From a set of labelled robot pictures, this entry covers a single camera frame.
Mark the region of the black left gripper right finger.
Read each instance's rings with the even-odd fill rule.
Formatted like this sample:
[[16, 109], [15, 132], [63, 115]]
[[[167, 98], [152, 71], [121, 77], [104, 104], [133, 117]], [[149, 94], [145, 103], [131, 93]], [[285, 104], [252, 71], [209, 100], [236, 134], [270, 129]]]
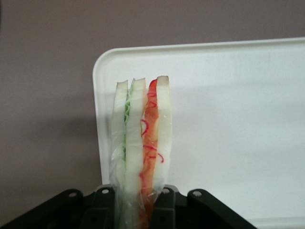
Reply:
[[153, 229], [254, 229], [255, 226], [203, 189], [186, 196], [165, 187], [152, 212]]

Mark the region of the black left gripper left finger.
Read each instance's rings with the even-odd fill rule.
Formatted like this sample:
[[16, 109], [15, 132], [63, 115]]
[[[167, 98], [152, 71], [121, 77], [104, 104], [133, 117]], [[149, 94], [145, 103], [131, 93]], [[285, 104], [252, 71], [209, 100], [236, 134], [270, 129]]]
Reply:
[[115, 192], [105, 185], [84, 196], [67, 189], [22, 214], [2, 229], [113, 229]]

